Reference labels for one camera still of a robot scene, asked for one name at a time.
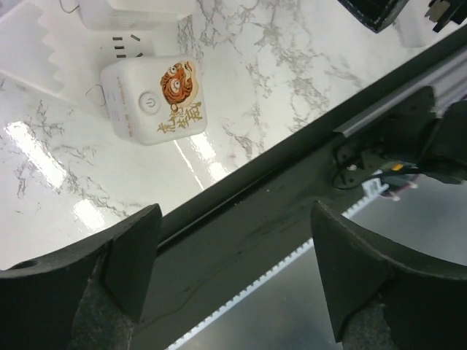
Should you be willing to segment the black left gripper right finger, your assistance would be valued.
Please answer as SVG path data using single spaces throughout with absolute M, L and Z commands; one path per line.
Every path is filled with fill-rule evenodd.
M 465 349 L 466 267 L 398 244 L 321 202 L 314 250 L 344 349 Z

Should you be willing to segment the white cube plug tiger print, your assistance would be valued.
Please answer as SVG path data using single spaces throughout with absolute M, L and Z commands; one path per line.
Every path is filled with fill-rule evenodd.
M 126 141 L 152 146 L 207 127 L 198 64 L 188 56 L 124 58 L 100 78 L 112 129 Z

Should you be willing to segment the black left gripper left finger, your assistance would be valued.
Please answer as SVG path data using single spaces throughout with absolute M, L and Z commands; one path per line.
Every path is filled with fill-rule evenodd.
M 1 271 L 2 349 L 128 349 L 156 258 L 161 209 Z

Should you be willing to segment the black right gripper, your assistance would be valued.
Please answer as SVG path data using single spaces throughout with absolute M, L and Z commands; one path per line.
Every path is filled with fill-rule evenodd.
M 408 0 L 339 0 L 356 20 L 374 33 L 390 26 Z

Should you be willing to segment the white triangular power strip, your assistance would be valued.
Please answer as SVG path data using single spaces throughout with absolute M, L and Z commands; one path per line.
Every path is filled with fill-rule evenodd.
M 98 113 L 101 71 L 156 56 L 158 28 L 195 9 L 194 1 L 20 1 L 1 16 L 1 76 Z

